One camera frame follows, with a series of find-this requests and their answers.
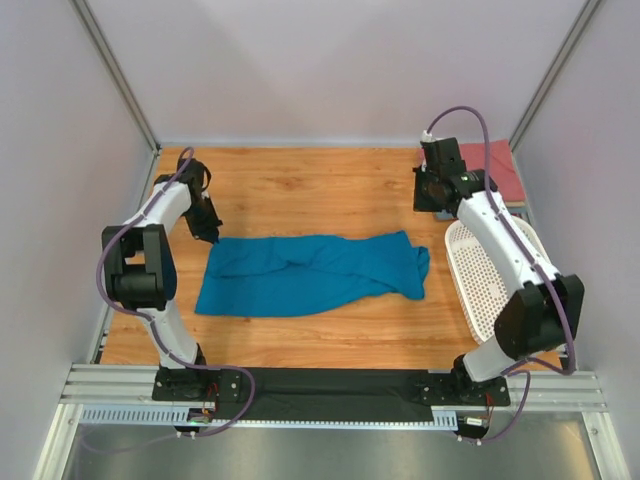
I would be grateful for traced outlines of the blue t shirt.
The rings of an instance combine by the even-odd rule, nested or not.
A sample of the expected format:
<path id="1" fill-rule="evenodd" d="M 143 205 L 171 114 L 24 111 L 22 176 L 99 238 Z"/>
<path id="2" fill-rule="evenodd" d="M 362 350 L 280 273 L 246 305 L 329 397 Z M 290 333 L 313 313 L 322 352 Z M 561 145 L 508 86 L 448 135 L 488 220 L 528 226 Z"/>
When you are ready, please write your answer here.
<path id="1" fill-rule="evenodd" d="M 222 239 L 209 254 L 195 312 L 301 317 L 367 297 L 425 297 L 428 248 L 404 231 L 352 240 L 334 235 Z"/>

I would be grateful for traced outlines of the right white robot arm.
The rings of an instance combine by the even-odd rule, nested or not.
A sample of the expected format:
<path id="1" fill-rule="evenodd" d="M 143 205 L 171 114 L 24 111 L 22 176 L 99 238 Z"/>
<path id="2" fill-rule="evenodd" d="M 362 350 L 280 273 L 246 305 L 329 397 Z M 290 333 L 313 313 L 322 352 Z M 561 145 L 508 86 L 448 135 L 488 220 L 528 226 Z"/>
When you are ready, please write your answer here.
<path id="1" fill-rule="evenodd" d="M 540 353 L 561 345 L 569 355 L 563 372 L 572 374 L 585 293 L 580 278 L 561 274 L 535 249 L 484 171 L 439 177 L 421 166 L 414 174 L 415 210 L 446 210 L 454 215 L 479 241 L 508 295 L 494 321 L 493 335 L 455 360 L 451 375 L 456 392 L 494 385 L 517 367 L 539 362 Z"/>

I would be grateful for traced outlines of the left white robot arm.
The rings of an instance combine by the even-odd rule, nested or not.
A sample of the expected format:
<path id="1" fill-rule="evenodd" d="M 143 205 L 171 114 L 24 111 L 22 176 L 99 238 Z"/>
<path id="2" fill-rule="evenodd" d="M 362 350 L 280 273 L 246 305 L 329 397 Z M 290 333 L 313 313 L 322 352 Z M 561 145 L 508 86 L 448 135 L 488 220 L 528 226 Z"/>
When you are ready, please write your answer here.
<path id="1" fill-rule="evenodd" d="M 156 179 L 151 197 L 132 218 L 103 230 L 96 272 L 106 303 L 139 317 L 152 338 L 159 354 L 156 401 L 212 402 L 217 382 L 175 301 L 178 275 L 169 233 L 183 218 L 194 239 L 215 244 L 223 225 L 207 191 L 211 173 L 192 153 L 183 151 L 176 172 Z"/>

